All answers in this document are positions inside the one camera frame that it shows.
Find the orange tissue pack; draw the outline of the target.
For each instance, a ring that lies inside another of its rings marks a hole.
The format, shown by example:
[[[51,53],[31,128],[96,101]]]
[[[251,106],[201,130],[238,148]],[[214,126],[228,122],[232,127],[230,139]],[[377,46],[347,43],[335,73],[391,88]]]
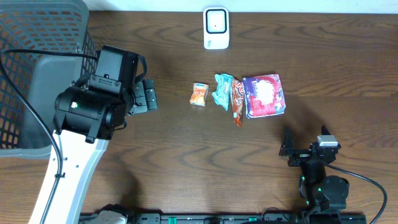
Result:
[[[190,104],[197,105],[197,106],[205,106],[208,89],[209,89],[209,84],[194,83],[193,84],[193,93],[190,98]]]

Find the orange brown candy wrapper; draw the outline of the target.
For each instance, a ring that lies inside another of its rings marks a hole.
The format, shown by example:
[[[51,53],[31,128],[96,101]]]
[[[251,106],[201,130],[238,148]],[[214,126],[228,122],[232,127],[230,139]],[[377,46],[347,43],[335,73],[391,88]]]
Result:
[[[231,102],[234,123],[241,128],[243,122],[244,86],[237,78],[234,78],[231,84]]]

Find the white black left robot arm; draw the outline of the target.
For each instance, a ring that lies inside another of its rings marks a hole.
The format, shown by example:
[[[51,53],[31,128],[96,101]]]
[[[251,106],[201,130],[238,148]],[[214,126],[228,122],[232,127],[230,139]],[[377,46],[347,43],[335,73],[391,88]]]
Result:
[[[144,56],[105,45],[93,73],[55,100],[50,160],[30,223],[78,223],[95,168],[126,117],[158,108]]]

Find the green flushable wipes pack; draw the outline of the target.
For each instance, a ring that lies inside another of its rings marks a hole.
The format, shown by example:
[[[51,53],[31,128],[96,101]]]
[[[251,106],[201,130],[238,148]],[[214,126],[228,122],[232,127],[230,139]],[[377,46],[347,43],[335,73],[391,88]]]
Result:
[[[229,97],[231,93],[231,86],[233,82],[233,76],[222,73],[215,74],[215,80],[217,82],[216,91],[212,93],[212,97],[217,105],[222,106],[225,111],[229,108]]]

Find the purple red snack bag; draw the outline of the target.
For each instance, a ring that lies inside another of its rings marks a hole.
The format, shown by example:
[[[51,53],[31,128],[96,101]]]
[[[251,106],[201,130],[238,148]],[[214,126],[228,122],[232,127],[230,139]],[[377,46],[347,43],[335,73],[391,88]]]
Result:
[[[286,102],[278,74],[245,77],[243,85],[248,119],[284,114]]]

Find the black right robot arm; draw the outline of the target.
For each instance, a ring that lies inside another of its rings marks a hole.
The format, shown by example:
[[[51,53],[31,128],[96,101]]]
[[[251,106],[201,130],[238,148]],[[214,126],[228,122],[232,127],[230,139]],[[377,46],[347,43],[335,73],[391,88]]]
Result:
[[[322,126],[321,135],[307,149],[294,146],[292,132],[284,130],[279,155],[288,157],[289,167],[300,167],[299,192],[308,202],[307,215],[338,213],[346,208],[349,182],[336,175],[327,176],[325,167],[335,161],[341,148],[334,135]]]

